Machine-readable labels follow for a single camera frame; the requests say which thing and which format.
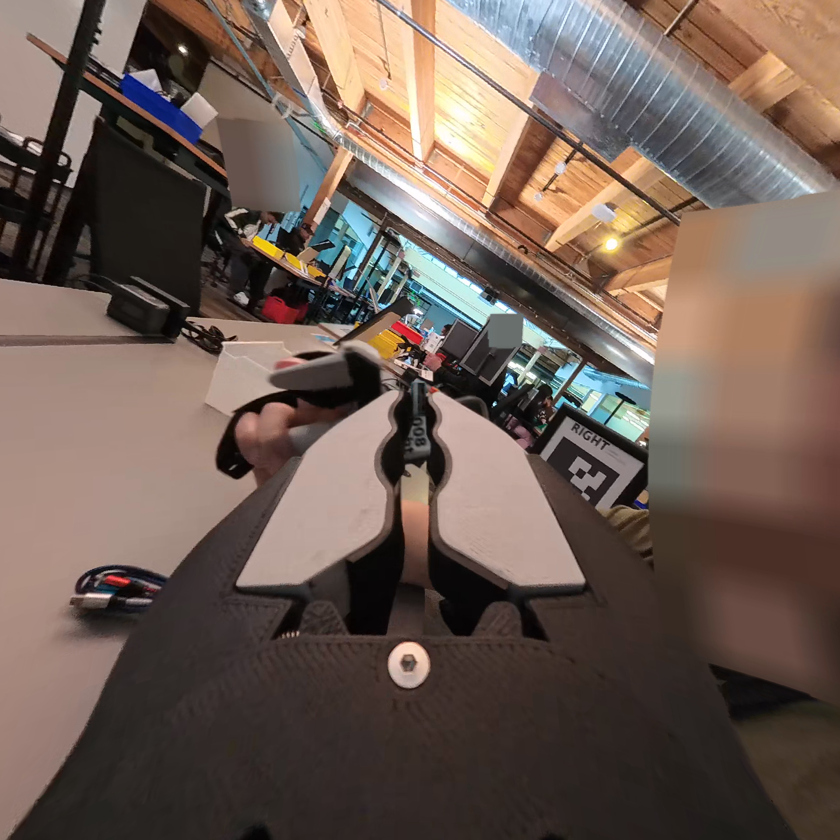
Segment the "black usb hub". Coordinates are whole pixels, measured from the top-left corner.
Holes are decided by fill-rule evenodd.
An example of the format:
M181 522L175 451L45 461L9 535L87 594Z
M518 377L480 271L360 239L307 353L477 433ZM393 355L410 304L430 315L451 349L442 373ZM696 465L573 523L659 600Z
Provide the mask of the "black usb hub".
M109 291L107 316L145 339L176 341L191 315L186 303L139 277L110 281Z

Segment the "large silver ventilation duct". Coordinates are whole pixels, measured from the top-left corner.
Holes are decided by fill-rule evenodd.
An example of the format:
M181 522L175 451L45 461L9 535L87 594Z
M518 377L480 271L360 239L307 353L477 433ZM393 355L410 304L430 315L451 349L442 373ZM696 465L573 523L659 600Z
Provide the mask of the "large silver ventilation duct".
M838 180L625 2L450 2L606 131L710 208Z

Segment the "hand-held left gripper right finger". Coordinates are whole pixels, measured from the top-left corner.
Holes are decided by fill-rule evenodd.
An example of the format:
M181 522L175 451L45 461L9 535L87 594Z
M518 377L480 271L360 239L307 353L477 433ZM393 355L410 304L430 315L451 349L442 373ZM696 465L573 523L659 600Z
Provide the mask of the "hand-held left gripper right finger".
M583 590L583 571L525 451L445 394L428 404L436 551L502 590Z

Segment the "blue storage bin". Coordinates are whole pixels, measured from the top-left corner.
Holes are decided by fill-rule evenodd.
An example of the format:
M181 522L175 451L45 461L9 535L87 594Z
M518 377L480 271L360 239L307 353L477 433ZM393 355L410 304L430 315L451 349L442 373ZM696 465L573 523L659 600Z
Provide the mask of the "blue storage bin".
M165 96L161 78L156 70L125 73L120 81L120 91L127 99L162 121L189 143L195 144L199 141L203 129Z

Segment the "person's right forearm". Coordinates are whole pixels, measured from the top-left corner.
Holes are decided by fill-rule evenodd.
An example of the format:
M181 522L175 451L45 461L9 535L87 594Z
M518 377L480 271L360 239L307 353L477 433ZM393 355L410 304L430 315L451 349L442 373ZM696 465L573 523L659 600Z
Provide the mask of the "person's right forearm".
M614 506L599 512L625 544L638 554L652 570L655 565L649 510L629 506Z

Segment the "black computer monitor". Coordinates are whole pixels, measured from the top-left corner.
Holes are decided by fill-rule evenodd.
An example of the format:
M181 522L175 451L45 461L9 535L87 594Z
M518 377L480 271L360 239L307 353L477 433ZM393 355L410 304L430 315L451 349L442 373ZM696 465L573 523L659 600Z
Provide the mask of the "black computer monitor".
M460 319L448 326L438 352L449 359L461 360L478 337L479 330Z

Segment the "black metal post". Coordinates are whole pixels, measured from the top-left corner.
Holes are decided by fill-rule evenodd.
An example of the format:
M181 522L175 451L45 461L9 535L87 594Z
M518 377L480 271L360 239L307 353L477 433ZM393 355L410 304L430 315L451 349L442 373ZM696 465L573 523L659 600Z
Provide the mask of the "black metal post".
M92 48L98 42L105 5L105 1L85 1L80 11L79 22L62 71L56 101L43 142L43 150L30 188L27 213L23 223L18 227L11 262L13 276L16 279L24 279L28 272L40 219L77 104L81 79L87 68Z

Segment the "dark ceiling duct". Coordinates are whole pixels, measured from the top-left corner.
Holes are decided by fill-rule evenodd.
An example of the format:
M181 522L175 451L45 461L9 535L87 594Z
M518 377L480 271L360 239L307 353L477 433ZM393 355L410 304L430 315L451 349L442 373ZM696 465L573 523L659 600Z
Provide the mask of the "dark ceiling duct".
M545 275L421 191L404 189L359 160L351 164L341 190L363 207L387 214L401 236L508 299L541 330L561 334L638 382L653 384L654 352L640 339L626 335L568 284Z

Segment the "person's olive clothing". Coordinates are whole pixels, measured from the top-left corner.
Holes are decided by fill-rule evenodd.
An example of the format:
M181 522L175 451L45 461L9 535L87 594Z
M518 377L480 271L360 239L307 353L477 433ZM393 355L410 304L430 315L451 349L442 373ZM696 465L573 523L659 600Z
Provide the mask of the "person's olive clothing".
M839 838L839 709L803 691L711 666L764 789L799 838Z

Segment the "translucent plastic box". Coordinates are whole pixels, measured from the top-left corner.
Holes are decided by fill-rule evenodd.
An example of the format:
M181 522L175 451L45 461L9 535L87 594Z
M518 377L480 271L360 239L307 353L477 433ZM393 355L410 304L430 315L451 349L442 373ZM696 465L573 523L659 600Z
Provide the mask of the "translucent plastic box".
M226 341L220 345L204 404L231 417L241 406L275 392L269 379L276 371L276 363L311 350L314 342L309 338L286 338Z

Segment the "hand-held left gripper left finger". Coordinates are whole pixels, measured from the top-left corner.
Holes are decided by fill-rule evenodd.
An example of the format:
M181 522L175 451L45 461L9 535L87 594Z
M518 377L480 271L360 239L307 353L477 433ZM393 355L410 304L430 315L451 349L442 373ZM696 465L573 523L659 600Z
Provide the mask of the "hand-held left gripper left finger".
M236 581L238 589L300 589L346 571L390 536L397 479L382 466L396 438L399 392L347 416L303 453Z

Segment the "grey monitor back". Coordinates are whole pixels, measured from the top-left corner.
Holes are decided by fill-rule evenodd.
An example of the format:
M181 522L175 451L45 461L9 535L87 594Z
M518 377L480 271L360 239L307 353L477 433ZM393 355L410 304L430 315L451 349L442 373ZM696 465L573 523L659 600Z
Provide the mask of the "grey monitor back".
M474 375L479 382L491 385L503 375L522 346L522 327L513 333L512 339L500 348L490 345L490 327L486 324L480 330L459 361L459 367Z

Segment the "black ceiling pipe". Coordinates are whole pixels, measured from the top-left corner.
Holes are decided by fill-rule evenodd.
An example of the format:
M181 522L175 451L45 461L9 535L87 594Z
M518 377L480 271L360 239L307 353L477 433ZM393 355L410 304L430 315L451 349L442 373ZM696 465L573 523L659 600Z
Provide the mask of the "black ceiling pipe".
M485 71L480 69L478 66L476 66L464 56L460 55L459 52L453 49L450 45L446 44L443 40L441 40L439 37L433 34L428 28L419 24L414 18L410 17L409 14L404 12L402 9L398 8L393 3L388 1L378 1L377 3L386 11L393 14L404 25L409 27L415 34L420 35L423 39L426 40L426 42L443 52L447 57L455 61L460 67L464 68L473 76L481 80L484 84L488 86L489 89L493 90L495 93L497 93L498 95L502 96L505 100L510 102L510 104L515 106L520 112L524 113L532 121L536 122L537 124L541 125L544 129L551 132L552 136L554 136L556 139L561 140L562 142L567 144L573 152L578 154L586 161L592 163L596 169L606 174L614 183L626 189L637 199L639 199L644 204L652 208L659 216L668 220L671 224L677 227L680 225L680 218L676 215L676 213L672 212L659 201L655 200L653 197L648 195L643 189L631 183L624 175L613 169L608 163L605 163L596 152L590 150L583 142L577 140L571 133L561 128L561 126L557 122L543 117L541 112L535 110L524 100L515 96L508 89L505 89L500 83L494 80Z

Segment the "person's right hand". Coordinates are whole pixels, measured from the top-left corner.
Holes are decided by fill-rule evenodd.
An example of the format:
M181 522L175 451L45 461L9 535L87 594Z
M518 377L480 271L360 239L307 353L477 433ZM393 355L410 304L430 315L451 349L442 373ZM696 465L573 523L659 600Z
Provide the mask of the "person's right hand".
M294 406L273 402L258 413L246 413L234 428L240 454L251 466L255 484L262 487L294 457L290 432L310 424L337 422L355 410L355 403L321 407L298 398Z

